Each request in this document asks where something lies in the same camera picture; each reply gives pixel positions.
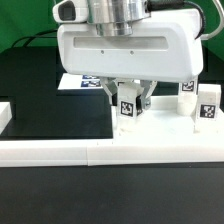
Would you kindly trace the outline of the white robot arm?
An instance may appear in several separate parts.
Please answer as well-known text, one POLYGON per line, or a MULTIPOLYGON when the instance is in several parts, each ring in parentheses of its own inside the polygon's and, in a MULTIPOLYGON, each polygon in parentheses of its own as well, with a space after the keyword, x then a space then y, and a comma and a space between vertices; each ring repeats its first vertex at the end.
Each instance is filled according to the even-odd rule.
POLYGON ((64 69, 98 76, 122 116, 149 108, 157 83, 202 71, 203 12, 188 0, 63 0, 53 16, 64 69))

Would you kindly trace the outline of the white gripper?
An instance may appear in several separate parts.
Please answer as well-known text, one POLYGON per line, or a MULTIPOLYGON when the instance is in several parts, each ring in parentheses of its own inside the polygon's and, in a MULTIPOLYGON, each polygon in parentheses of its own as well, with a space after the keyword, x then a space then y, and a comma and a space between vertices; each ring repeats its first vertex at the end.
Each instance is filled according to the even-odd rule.
POLYGON ((114 78, 141 80, 136 97, 140 115, 151 107, 156 81, 188 82, 201 73, 200 14, 195 9, 157 11, 135 22, 132 30, 128 36, 101 37, 93 25, 63 24, 57 38, 64 69, 101 76, 111 106, 117 105, 114 78))

